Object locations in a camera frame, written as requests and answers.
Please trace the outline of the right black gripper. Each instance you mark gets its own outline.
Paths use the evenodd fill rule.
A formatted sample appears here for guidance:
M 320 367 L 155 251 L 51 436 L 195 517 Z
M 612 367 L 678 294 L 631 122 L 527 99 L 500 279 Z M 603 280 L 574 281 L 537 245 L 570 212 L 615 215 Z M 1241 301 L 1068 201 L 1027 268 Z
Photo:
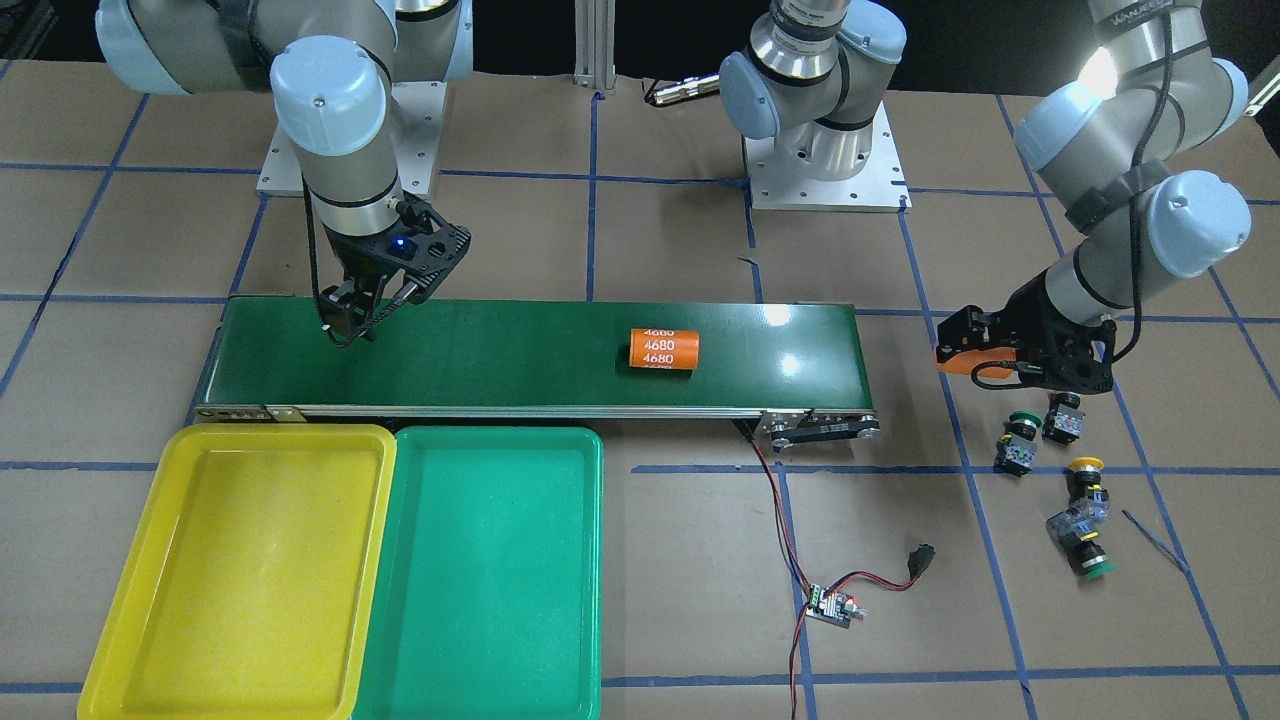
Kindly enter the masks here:
M 472 240 L 468 228 L 448 222 L 419 196 L 385 196 L 365 209 L 381 210 L 376 222 L 387 227 L 376 232 L 357 227 L 352 208 L 347 209 L 349 220 L 343 229 L 323 218 L 325 236 L 343 268 L 343 281 L 320 292 L 321 327 L 334 346 L 356 340 L 374 342 L 375 333 L 358 328 L 365 323 L 366 306 L 381 301 L 390 278 L 402 273 L 404 284 L 376 319 L 431 296 L 466 256 Z

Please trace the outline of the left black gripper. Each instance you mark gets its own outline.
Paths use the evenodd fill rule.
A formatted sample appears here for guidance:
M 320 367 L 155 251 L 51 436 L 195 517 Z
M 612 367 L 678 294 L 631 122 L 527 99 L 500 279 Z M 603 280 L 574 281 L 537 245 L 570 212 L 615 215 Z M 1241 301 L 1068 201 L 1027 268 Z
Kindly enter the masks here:
M 1069 320 L 1050 301 L 1044 274 L 1015 291 L 1005 307 L 984 313 L 975 305 L 956 311 L 937 327 L 937 345 L 945 347 L 1011 347 L 1015 363 L 982 363 L 970 380 L 983 389 L 1042 388 L 1076 395 L 1102 395 L 1114 388 L 1112 364 L 1097 356 L 1094 346 L 1114 348 L 1116 324 L 1097 327 Z

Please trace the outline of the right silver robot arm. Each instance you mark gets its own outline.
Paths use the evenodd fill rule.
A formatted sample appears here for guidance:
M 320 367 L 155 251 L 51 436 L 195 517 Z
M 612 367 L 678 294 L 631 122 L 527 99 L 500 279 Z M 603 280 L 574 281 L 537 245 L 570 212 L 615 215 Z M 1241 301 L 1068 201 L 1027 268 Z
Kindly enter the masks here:
M 440 113 L 410 95 L 470 74 L 470 1 L 101 1 L 95 31 L 141 92 L 270 94 L 307 242 L 324 234 L 343 269 L 328 288 L 311 279 L 337 347 L 372 340 L 465 258 L 468 231 L 428 201 Z

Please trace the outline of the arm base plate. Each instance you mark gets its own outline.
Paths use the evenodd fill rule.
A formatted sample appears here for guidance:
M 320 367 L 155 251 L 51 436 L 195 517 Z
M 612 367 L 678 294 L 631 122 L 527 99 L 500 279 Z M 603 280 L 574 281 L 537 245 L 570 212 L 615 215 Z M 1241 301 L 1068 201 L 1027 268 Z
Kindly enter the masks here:
M 742 142 L 758 210 L 896 213 L 913 205 L 883 105 L 860 129 L 813 122 Z
M 403 190 L 420 197 L 430 195 L 436 177 L 448 90 L 449 85 L 439 81 L 404 82 L 392 87 L 396 115 L 390 132 L 399 182 Z M 271 197 L 297 199 L 302 195 L 300 164 L 282 126 L 275 128 L 264 158 L 257 191 Z

